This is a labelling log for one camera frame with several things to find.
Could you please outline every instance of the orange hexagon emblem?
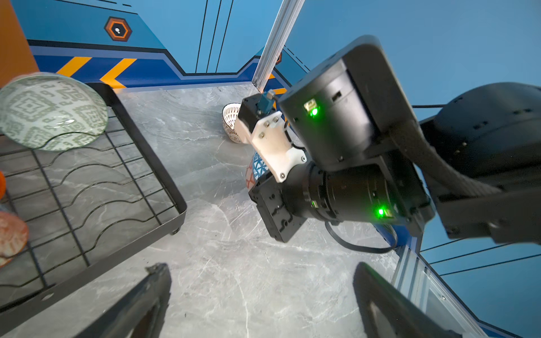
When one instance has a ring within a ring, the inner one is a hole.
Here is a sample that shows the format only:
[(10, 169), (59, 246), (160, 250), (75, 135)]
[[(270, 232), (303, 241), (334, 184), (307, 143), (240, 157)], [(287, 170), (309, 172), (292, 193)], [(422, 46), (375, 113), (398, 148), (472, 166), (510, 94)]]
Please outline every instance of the orange hexagon emblem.
[(131, 28), (126, 20), (112, 16), (105, 24), (105, 31), (114, 41), (127, 41), (131, 35)]

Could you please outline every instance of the yellow chevron stripe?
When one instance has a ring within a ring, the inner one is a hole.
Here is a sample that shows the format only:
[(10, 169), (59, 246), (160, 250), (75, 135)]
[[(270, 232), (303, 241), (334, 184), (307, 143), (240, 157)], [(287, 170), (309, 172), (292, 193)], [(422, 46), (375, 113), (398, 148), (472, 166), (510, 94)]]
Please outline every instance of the yellow chevron stripe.
[(125, 85), (116, 80), (116, 77), (120, 75), (123, 71), (125, 71), (126, 68), (131, 66), (131, 64), (134, 63), (135, 60), (137, 59), (122, 59), (116, 64), (116, 66), (111, 68), (111, 70), (109, 70), (107, 74), (103, 75), (103, 77), (100, 78), (100, 81), (110, 85), (112, 88), (126, 88)]
[(75, 74), (76, 71), (81, 69), (87, 62), (89, 62), (91, 57), (86, 56), (76, 56), (68, 63), (64, 65), (64, 67), (60, 68), (57, 74), (64, 75), (64, 76), (71, 76)]
[(286, 91), (287, 91), (287, 89), (285, 89), (285, 88), (274, 89), (274, 93), (276, 95), (284, 94)]

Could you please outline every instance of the blue wall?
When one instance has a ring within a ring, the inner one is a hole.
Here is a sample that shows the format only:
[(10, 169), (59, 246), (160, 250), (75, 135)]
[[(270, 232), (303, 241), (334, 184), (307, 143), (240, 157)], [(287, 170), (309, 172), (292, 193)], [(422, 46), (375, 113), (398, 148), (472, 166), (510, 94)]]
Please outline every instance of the blue wall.
[[(232, 0), (222, 0), (221, 6), (220, 0), (208, 0), (208, 5), (206, 0), (162, 0), (158, 2), (159, 5), (148, 0), (131, 2), (144, 22), (186, 72), (195, 72), (196, 63), (197, 72), (207, 72), (207, 63), (208, 72), (237, 72), (265, 46), (281, 4), (281, 0), (233, 0), (233, 6)], [(205, 22), (201, 38), (203, 17)]]
[[(164, 48), (137, 14), (56, 0), (15, 0), (11, 3), (27, 39)], [(92, 3), (108, 5), (95, 0)], [(130, 25), (133, 33), (127, 42), (113, 41), (105, 31), (110, 16), (125, 18)]]
[[(286, 42), (301, 68), (321, 61), (363, 34), (379, 37), (412, 104), (444, 104), (477, 86), (516, 81), (541, 84), (541, 2), (538, 0), (313, 0), (306, 1)], [(419, 109), (420, 120), (437, 109)], [(450, 242), (439, 218), (429, 223), (422, 249)], [(428, 262), (496, 246), (462, 240), (423, 251)], [(433, 264), (440, 274), (541, 253), (521, 244)], [(483, 321), (524, 337), (541, 336), (540, 258), (443, 279)]]
[(290, 84), (297, 83), (308, 71), (287, 48), (287, 45), (282, 50), (282, 62), (276, 65), (276, 69), (287, 78)]

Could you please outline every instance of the gray marble countertop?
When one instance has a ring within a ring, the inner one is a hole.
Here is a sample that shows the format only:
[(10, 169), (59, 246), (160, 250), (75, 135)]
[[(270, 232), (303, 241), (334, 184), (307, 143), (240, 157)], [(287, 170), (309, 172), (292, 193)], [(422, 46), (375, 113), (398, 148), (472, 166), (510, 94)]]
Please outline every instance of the gray marble countertop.
[[(5, 337), (70, 337), (146, 274), (169, 265), (173, 284), (161, 337), (362, 337), (352, 276), (361, 261), (390, 280), (395, 252), (339, 246), (309, 220), (288, 243), (270, 238), (245, 184), (254, 150), (231, 142), (221, 110), (256, 93), (251, 84), (119, 93), (188, 204), (181, 230), (31, 318)], [(387, 246), (368, 223), (339, 234)]]

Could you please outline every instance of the dish rack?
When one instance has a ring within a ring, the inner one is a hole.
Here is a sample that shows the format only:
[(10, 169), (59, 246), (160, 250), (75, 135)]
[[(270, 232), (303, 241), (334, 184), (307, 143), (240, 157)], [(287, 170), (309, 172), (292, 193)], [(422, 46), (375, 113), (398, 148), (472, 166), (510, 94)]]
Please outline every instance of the dish rack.
[(29, 149), (0, 135), (2, 205), (29, 227), (0, 268), (0, 336), (184, 222), (186, 203), (111, 87), (109, 123), (86, 147)]

